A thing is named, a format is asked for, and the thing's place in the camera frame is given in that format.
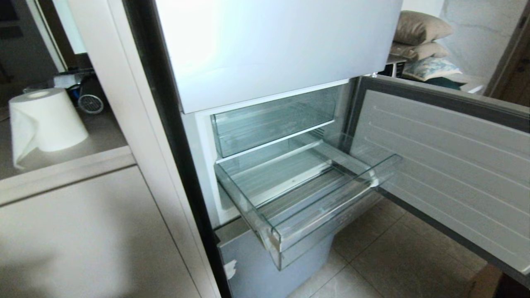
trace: open freezer door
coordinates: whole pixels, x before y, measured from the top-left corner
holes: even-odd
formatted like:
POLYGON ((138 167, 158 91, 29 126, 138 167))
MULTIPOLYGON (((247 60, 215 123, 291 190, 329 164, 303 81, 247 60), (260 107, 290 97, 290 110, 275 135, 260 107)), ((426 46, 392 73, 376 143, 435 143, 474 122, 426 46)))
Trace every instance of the open freezer door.
POLYGON ((379 77, 359 79, 351 154, 403 158, 381 192, 530 286, 528 108, 379 77))

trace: refrigerator door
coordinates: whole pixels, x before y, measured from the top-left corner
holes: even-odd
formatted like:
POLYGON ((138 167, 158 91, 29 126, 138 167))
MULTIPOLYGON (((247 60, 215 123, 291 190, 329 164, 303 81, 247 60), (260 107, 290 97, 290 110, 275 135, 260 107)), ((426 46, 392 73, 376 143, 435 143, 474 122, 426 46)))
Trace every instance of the refrigerator door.
POLYGON ((184 113, 384 69, 401 0, 157 0, 184 113))
POLYGON ((382 188, 528 282, 529 109, 386 77, 363 77, 356 92, 351 153, 369 142, 403 158, 382 188))

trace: beige pillow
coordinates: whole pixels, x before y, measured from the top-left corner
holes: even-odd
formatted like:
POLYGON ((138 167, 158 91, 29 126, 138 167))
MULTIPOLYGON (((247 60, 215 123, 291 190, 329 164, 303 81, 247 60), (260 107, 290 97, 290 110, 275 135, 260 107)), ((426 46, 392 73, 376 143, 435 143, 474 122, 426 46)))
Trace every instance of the beige pillow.
POLYGON ((451 25, 435 16, 415 11, 402 11, 394 41, 417 46, 452 33, 451 25))
POLYGON ((390 48, 390 54, 398 55, 411 61, 418 61, 427 57, 442 58, 449 56, 449 52, 444 46, 434 41, 419 46, 393 42, 390 48))

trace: paper towel roll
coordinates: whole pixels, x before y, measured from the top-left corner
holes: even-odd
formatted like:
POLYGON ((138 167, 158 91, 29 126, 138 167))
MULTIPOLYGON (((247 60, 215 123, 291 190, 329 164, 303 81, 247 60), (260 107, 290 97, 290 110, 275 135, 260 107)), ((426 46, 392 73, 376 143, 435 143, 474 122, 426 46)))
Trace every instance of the paper towel roll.
POLYGON ((9 101, 13 165, 33 149, 50 152, 76 145, 89 134, 66 90, 51 88, 19 95, 9 101))

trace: pillow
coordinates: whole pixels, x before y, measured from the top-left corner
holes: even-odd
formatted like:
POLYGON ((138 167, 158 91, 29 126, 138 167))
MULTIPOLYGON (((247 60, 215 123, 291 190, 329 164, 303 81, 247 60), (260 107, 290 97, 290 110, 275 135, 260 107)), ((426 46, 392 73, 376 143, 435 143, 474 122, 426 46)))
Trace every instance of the pillow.
POLYGON ((443 58, 425 58, 413 63, 405 63, 403 76, 415 78, 422 82, 435 77, 450 74, 461 74, 462 72, 453 63, 443 58))
POLYGON ((402 11, 397 22, 394 41, 407 45, 421 45, 453 33, 445 21, 421 12, 402 11))
POLYGON ((449 52, 434 41, 419 46, 409 46, 404 43, 393 42, 390 54, 398 55, 411 61, 418 61, 428 57, 442 58, 449 56, 449 52))

